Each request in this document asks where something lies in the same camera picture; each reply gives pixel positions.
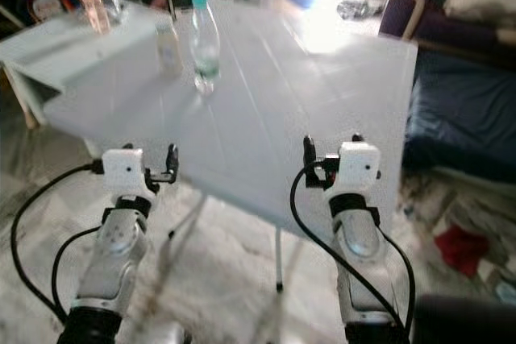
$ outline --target cloth on floor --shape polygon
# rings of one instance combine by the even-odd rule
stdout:
[[[478,263],[489,250],[489,241],[482,235],[470,234],[457,225],[435,237],[444,262],[468,277],[476,274]]]

